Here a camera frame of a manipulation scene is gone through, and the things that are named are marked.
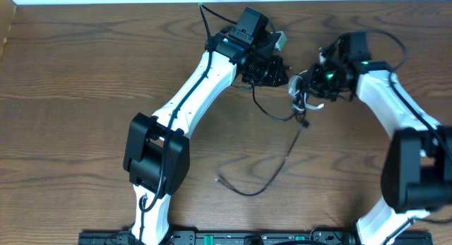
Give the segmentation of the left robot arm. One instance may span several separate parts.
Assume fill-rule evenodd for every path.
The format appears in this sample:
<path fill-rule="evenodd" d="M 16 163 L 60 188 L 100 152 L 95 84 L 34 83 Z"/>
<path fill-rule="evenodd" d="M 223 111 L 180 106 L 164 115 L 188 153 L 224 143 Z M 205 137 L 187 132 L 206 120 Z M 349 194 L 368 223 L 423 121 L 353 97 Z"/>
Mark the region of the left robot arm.
<path fill-rule="evenodd" d="M 286 36 L 262 13 L 246 7 L 238 21 L 207 34 L 198 66 L 174 97 L 129 125 L 123 168 L 136 194 L 130 244 L 160 244 L 169 231 L 170 198 L 190 166 L 190 138 L 198 122 L 237 76 L 255 87 L 279 87 L 289 78 L 277 51 Z"/>

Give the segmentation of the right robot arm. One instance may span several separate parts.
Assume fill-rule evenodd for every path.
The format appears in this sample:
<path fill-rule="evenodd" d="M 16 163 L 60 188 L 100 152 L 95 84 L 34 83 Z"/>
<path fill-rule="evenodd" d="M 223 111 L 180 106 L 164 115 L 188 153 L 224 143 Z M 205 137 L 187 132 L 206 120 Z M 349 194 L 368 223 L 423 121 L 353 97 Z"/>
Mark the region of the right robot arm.
<path fill-rule="evenodd" d="M 308 97 L 335 101 L 344 92 L 365 103 L 390 138 L 381 198 L 344 233 L 342 244 L 394 244 L 417 221 L 451 204 L 451 127 L 428 115 L 405 91 L 397 66 L 375 60 L 367 31 L 340 35 L 319 50 L 298 85 Z"/>

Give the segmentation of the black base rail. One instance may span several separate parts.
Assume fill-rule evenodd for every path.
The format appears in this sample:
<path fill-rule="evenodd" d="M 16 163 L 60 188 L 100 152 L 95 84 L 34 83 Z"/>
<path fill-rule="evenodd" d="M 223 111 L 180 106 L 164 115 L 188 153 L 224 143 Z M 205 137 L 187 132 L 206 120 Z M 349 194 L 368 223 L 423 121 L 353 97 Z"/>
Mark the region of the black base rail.
<path fill-rule="evenodd" d="M 287 241 L 316 241 L 322 244 L 341 244 L 342 232 L 317 230 L 299 233 L 246 233 L 246 232 L 194 232 L 173 231 L 162 240 L 170 245 L 247 245 L 247 244 L 279 244 Z M 137 244 L 127 231 L 119 232 L 81 232 L 78 236 L 81 245 L 105 244 Z"/>

